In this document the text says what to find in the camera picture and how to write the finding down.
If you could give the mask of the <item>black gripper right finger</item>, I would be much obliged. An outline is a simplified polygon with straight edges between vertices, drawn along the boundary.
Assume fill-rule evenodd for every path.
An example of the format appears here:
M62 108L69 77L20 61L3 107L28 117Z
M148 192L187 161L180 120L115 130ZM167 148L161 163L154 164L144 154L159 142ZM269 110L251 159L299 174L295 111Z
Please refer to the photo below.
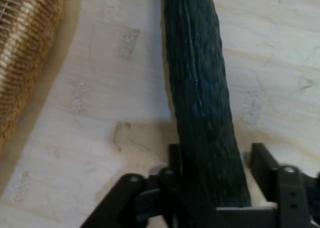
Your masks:
M320 226L320 178L281 164L262 143L253 143L250 171L268 202L277 204L276 227Z

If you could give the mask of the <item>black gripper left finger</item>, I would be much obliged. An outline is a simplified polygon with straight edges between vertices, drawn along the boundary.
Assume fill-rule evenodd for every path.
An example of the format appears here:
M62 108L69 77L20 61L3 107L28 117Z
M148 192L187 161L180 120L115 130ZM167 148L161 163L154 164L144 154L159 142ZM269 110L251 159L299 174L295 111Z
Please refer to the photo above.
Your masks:
M121 176L82 227L146 227L159 215L167 227L224 227L225 220L203 193L182 182L178 144L168 146L168 157L168 166L156 175Z

